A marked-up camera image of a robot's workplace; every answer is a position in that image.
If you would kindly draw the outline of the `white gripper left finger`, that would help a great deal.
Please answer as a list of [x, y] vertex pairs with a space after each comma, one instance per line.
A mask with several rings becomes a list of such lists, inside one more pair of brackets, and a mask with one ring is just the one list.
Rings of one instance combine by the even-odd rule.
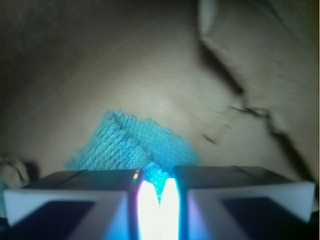
[[140, 169], [57, 171], [4, 191], [5, 240], [137, 240]]

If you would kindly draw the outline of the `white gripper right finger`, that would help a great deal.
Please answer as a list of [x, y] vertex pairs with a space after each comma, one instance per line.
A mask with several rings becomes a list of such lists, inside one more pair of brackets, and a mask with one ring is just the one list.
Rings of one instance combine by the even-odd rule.
[[176, 166], [160, 204], [164, 240], [313, 240], [316, 185], [258, 166]]

